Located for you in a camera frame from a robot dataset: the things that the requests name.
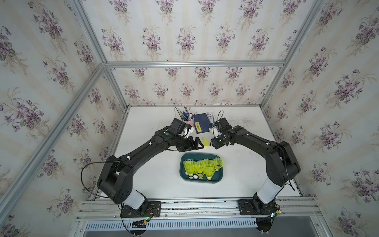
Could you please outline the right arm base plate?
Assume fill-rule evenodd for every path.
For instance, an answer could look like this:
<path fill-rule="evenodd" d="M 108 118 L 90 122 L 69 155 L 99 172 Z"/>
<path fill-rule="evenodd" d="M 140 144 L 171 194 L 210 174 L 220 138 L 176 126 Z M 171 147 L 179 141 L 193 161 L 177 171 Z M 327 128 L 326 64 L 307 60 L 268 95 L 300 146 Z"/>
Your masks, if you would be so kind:
<path fill-rule="evenodd" d="M 259 198 L 239 199 L 237 201 L 240 215 L 276 216 L 280 213 L 280 206 L 275 200 L 265 204 Z"/>

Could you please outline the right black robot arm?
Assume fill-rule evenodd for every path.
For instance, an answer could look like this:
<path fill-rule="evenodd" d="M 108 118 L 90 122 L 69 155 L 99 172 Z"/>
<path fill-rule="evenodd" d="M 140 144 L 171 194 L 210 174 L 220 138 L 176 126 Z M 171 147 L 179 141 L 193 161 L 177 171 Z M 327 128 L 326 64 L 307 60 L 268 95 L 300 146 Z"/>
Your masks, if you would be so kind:
<path fill-rule="evenodd" d="M 241 126 L 231 126 L 226 118 L 215 122 L 219 135 L 211 139 L 211 145 L 219 149 L 225 145 L 242 145 L 265 159 L 267 179 L 252 199 L 256 213 L 263 213 L 274 205 L 277 194 L 286 183 L 301 172 L 300 164 L 289 143 L 266 140 Z"/>

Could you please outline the yellow shuttlecock pile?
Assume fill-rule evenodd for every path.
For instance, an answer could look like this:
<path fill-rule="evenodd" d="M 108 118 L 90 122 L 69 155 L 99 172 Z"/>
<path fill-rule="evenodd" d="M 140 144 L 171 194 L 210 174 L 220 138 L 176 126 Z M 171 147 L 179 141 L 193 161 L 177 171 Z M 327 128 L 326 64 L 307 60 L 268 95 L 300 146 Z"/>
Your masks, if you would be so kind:
<path fill-rule="evenodd" d="M 210 147 L 211 146 L 211 142 L 206 138 L 202 139 L 202 144 L 204 145 L 204 147 Z"/>

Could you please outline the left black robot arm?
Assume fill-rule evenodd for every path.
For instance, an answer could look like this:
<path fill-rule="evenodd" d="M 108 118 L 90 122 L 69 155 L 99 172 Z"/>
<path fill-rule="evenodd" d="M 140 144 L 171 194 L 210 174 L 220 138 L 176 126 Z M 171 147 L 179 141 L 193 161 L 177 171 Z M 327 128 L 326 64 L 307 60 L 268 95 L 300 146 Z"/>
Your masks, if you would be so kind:
<path fill-rule="evenodd" d="M 147 198 L 133 188 L 133 176 L 154 156 L 176 147 L 178 152 L 200 150 L 204 145 L 198 137 L 186 137 L 186 124 L 174 119 L 171 125 L 154 133 L 143 145 L 130 153 L 108 157 L 97 181 L 97 187 L 115 204 L 125 204 L 134 210 L 143 208 Z"/>

